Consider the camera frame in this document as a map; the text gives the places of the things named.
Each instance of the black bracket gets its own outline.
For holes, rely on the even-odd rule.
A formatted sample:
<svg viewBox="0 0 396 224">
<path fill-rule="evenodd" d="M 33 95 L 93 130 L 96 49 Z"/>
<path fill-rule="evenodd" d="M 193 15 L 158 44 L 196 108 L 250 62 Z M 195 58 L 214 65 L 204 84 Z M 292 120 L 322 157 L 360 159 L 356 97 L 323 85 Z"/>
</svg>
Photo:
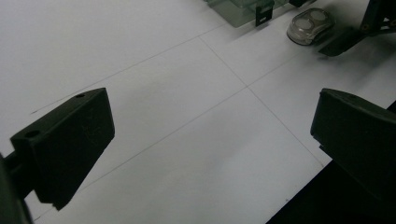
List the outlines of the black bracket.
<svg viewBox="0 0 396 224">
<path fill-rule="evenodd" d="M 273 17 L 274 1 L 269 1 L 265 5 L 258 4 L 256 6 L 256 26 L 260 26 Z"/>
<path fill-rule="evenodd" d="M 301 7 L 308 0 L 289 0 L 289 3 L 295 7 Z"/>
<path fill-rule="evenodd" d="M 330 57 L 349 50 L 365 37 L 396 33 L 396 1 L 371 0 L 364 14 L 361 28 L 349 28 L 319 52 Z"/>
</svg>

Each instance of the clear plastic box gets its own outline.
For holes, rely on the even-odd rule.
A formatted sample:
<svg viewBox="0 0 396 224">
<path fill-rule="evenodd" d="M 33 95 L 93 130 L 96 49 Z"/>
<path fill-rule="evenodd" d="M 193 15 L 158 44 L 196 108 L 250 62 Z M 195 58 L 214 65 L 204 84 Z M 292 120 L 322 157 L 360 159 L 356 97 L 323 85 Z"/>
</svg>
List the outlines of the clear plastic box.
<svg viewBox="0 0 396 224">
<path fill-rule="evenodd" d="M 233 27 L 256 20 L 256 25 L 272 18 L 272 10 L 289 0 L 206 0 Z"/>
</svg>

